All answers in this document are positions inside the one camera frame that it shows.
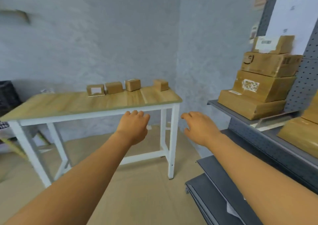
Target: hand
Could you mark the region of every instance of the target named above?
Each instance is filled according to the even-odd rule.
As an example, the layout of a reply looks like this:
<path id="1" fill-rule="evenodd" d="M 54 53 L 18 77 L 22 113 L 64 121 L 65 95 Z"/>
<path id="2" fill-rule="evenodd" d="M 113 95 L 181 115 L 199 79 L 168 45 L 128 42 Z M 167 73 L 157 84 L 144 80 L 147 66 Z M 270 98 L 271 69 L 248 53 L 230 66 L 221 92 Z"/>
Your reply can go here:
<path id="1" fill-rule="evenodd" d="M 150 115 L 143 115 L 143 111 L 133 112 L 127 111 L 120 119 L 117 130 L 115 133 L 129 139 L 131 145 L 138 144 L 146 137 L 148 130 L 147 124 Z"/>
<path id="2" fill-rule="evenodd" d="M 194 143 L 208 146 L 218 135 L 221 134 L 215 123 L 205 114 L 200 112 L 183 113 L 188 126 L 185 128 L 185 135 Z"/>

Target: white table frame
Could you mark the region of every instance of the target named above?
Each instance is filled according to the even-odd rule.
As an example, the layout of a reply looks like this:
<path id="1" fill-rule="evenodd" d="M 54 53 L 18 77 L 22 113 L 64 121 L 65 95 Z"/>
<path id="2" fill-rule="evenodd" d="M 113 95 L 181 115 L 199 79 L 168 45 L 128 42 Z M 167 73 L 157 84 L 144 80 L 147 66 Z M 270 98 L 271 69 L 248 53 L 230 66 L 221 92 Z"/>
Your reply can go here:
<path id="1" fill-rule="evenodd" d="M 97 118 L 112 116 L 117 114 L 124 114 L 126 111 L 132 112 L 133 110 L 137 111 L 151 111 L 151 110 L 161 110 L 161 123 L 160 123 L 160 147 L 159 151 L 154 151 L 150 153 L 144 153 L 140 155 L 134 155 L 125 157 L 121 161 L 122 164 L 128 164 L 136 161 L 152 159 L 156 157 L 165 156 L 168 161 L 168 177 L 172 179 L 174 176 L 174 164 L 176 156 L 176 145 L 177 145 L 177 132 L 178 132 L 178 120 L 179 120 L 179 107 L 180 103 L 172 104 L 161 104 L 153 106 L 143 106 L 135 108 L 123 108 L 116 110 L 100 111 L 93 113 L 83 113 L 83 114 L 70 114 L 64 116 L 53 116 L 45 118 L 35 118 L 35 119 L 24 119 L 24 120 L 13 120 L 8 121 L 12 131 L 16 135 L 20 145 L 28 156 L 32 166 L 35 171 L 38 173 L 40 179 L 42 180 L 45 187 L 49 187 L 53 181 L 57 180 L 61 175 L 66 173 L 71 169 L 72 163 L 69 158 L 68 153 L 64 148 L 64 144 L 61 138 L 59 131 L 56 129 L 56 122 L 70 121 L 70 120 L 79 120 L 79 119 L 88 119 L 88 118 Z M 165 142 L 166 137 L 166 117 L 167 109 L 172 109 L 171 114 L 171 129 L 170 129 L 170 146 L 169 149 Z M 34 143 L 32 137 L 24 128 L 24 126 L 37 125 L 37 124 L 47 124 L 50 131 L 51 137 L 56 145 L 59 155 L 61 156 L 62 162 L 61 165 L 53 178 L 49 172 L 49 169 L 41 157 L 41 154 L 38 150 L 38 147 Z"/>

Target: person's right arm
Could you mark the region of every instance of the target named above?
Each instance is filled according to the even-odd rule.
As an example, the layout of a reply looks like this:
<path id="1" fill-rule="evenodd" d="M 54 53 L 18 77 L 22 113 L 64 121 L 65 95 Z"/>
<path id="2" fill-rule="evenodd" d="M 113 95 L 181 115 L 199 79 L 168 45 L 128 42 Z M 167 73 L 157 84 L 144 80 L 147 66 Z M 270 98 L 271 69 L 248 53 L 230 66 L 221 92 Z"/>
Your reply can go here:
<path id="1" fill-rule="evenodd" d="M 185 135 L 214 154 L 264 225 L 318 224 L 318 195 L 235 144 L 207 115 L 181 118 Z"/>

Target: cardboard box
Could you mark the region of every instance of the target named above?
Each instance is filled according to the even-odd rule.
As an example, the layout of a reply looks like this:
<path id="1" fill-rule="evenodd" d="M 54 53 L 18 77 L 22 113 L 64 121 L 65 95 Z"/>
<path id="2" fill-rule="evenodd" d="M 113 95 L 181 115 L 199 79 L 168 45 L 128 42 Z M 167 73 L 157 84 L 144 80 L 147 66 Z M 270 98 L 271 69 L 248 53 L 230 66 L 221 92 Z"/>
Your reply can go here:
<path id="1" fill-rule="evenodd" d="M 294 35 L 282 35 L 279 37 L 258 36 L 254 39 L 252 52 L 284 54 L 292 51 Z"/>
<path id="2" fill-rule="evenodd" d="M 318 158 L 317 131 L 318 124 L 298 117 L 285 123 L 277 136 Z"/>
<path id="3" fill-rule="evenodd" d="M 222 90 L 218 102 L 250 120 L 280 114 L 286 104 L 285 100 L 260 102 L 233 90 Z"/>
<path id="4" fill-rule="evenodd" d="M 159 91 L 165 91 L 169 89 L 169 84 L 166 80 L 163 79 L 155 79 L 154 87 Z"/>
<path id="5" fill-rule="evenodd" d="M 301 117 L 318 124 L 318 91 Z"/>
<path id="6" fill-rule="evenodd" d="M 295 79 L 296 77 L 274 78 L 239 70 L 233 90 L 265 103 L 284 100 Z"/>
<path id="7" fill-rule="evenodd" d="M 98 97 L 105 95 L 104 84 L 88 85 L 86 87 L 86 90 L 89 97 Z"/>
<path id="8" fill-rule="evenodd" d="M 129 79 L 125 81 L 126 90 L 129 92 L 136 91 L 138 89 L 141 89 L 141 83 L 139 79 Z"/>
<path id="9" fill-rule="evenodd" d="M 116 94 L 124 91 L 121 82 L 105 83 L 108 94 Z"/>
<path id="10" fill-rule="evenodd" d="M 302 55 L 246 52 L 241 70 L 270 77 L 291 77 L 298 70 Z"/>

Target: white table leg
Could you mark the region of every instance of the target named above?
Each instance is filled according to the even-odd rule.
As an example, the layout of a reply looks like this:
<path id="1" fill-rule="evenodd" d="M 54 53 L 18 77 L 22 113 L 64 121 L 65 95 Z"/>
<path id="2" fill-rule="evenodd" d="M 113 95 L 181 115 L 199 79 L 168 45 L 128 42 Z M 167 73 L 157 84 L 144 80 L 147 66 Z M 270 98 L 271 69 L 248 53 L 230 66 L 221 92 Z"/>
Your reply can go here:
<path id="1" fill-rule="evenodd" d="M 15 136 L 17 137 L 23 150 L 25 151 L 26 155 L 28 156 L 35 171 L 38 173 L 44 186 L 49 187 L 53 182 L 53 178 L 46 164 L 44 163 L 44 160 L 41 157 L 38 147 L 33 141 L 30 133 L 25 132 L 18 121 L 9 121 L 9 125 L 12 131 L 14 132 Z"/>
<path id="2" fill-rule="evenodd" d="M 172 114 L 171 114 L 169 167 L 168 167 L 168 177 L 169 177 L 169 179 L 173 178 L 174 167 L 175 167 L 177 133 L 178 133 L 178 121 L 179 121 L 179 107 L 180 107 L 179 103 L 174 104 L 173 108 L 172 108 Z"/>
<path id="3" fill-rule="evenodd" d="M 64 148 L 64 144 L 62 142 L 62 138 L 61 138 L 61 134 L 59 133 L 59 131 L 56 129 L 54 123 L 47 123 L 47 127 L 50 131 L 51 137 L 54 141 L 54 144 L 58 150 L 58 153 L 61 156 L 62 159 L 62 163 L 61 166 L 58 170 L 58 173 L 55 176 L 55 180 L 58 179 L 62 174 L 64 174 L 65 172 L 67 172 L 68 170 L 71 169 L 72 164 L 71 164 L 71 160 Z"/>
<path id="4" fill-rule="evenodd" d="M 166 119 L 167 119 L 167 109 L 161 110 L 161 121 L 160 121 L 160 147 L 163 149 L 166 145 Z"/>

